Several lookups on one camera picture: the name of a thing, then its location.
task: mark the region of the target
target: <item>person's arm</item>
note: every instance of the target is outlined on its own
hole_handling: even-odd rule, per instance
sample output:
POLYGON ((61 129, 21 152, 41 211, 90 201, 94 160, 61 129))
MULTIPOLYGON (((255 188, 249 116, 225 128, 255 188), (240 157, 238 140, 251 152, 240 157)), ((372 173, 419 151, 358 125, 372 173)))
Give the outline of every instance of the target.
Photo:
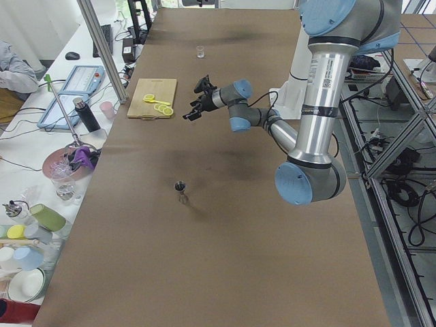
POLYGON ((38 89, 35 72, 15 53, 10 44, 0 41, 0 88, 19 93, 38 89))

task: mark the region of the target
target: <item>keyboard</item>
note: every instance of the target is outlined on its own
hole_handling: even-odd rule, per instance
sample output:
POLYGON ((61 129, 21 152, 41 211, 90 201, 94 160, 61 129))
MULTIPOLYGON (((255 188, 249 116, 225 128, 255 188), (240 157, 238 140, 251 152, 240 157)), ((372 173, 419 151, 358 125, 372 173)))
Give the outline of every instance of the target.
MULTIPOLYGON (((102 25, 101 28, 102 28, 104 38, 106 39, 106 42, 108 43, 109 51, 111 54, 113 54, 114 40, 112 39, 112 27, 109 24, 107 24, 107 25, 102 25)), ((100 57, 98 55, 98 50, 97 50, 97 47, 95 46, 94 42, 93 42, 93 57, 94 58, 100 57)))

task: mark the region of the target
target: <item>black bottle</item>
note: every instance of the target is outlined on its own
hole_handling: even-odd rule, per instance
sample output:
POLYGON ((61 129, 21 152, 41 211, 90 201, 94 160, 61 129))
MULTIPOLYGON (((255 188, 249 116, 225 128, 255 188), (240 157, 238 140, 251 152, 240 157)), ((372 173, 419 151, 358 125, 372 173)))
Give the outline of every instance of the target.
POLYGON ((93 112, 81 97, 74 99, 73 103, 77 114, 90 133, 101 128, 97 119, 95 119, 93 112))

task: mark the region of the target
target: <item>white table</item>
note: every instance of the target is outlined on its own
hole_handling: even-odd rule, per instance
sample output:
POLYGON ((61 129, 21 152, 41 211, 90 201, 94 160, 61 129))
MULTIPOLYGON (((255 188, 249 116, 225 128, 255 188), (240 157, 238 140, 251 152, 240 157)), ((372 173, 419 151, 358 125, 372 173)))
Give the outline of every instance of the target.
MULTIPOLYGON (((112 25, 114 37, 119 31, 122 31, 122 28, 125 26, 124 22, 114 22, 114 20, 100 21, 101 25, 108 23, 112 25)), ((75 32, 47 73, 50 74, 52 80, 64 80, 68 77, 75 65, 103 65, 100 58, 92 57, 92 47, 93 43, 91 36, 89 35, 87 26, 83 23, 79 26, 77 32, 75 32), (79 53, 80 59, 77 61, 66 60, 65 54, 69 51, 79 53)), ((119 72, 125 65, 121 56, 121 48, 122 42, 114 41, 113 58, 119 72)), ((97 92, 109 84, 109 78, 105 74, 104 80, 100 84, 97 92)), ((59 91, 62 84, 59 83, 55 86, 56 90, 59 91)), ((22 107, 47 108, 53 98, 54 95, 47 91, 47 86, 40 87, 37 92, 28 98, 22 107)), ((115 105, 115 108, 118 108, 118 99, 111 86, 109 86, 105 91, 99 92, 89 102, 90 105, 92 105, 91 109, 95 118, 98 120, 102 129, 104 129, 108 134, 112 126, 112 121, 107 119, 99 109, 99 104, 103 101, 110 101, 115 105)), ((41 110, 35 109, 19 112, 7 128, 7 130, 14 129, 15 127, 16 129, 11 132, 3 132, 0 137, 0 156, 14 163, 39 170, 42 168, 42 164, 49 154, 72 142, 73 138, 69 131, 54 130, 52 132, 47 132, 43 129, 33 131, 37 129, 36 123, 42 115, 43 112, 41 110)), ((87 129, 81 122, 77 124, 76 131, 79 135, 88 133, 87 129)), ((76 182, 80 193, 85 193, 91 177, 92 174, 76 182)), ((56 196, 54 186, 50 180, 43 175, 42 171, 35 172, 12 165, 4 160, 0 160, 0 183, 2 185, 0 188, 1 203, 7 203, 9 200, 19 200, 20 195, 25 192, 27 195, 26 200, 30 205, 37 203, 45 204, 63 215, 71 223, 73 223, 76 218, 80 206, 75 204, 70 204, 68 206, 64 205, 63 201, 56 196)), ((5 214, 3 209, 0 210, 0 224, 14 224, 14 221, 5 214)), ((33 303, 42 303, 42 298, 33 303)), ((0 326, 9 326, 9 324, 0 324, 0 326)))

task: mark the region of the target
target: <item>black computer mouse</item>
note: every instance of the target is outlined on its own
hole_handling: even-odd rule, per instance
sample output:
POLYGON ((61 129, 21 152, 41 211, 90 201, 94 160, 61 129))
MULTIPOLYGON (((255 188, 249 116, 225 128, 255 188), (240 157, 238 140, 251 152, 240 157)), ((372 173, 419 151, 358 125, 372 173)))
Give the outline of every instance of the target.
POLYGON ((67 59, 67 60, 78 60, 78 59, 80 59, 80 55, 77 52, 70 51, 70 52, 67 52, 65 54, 65 59, 67 59))

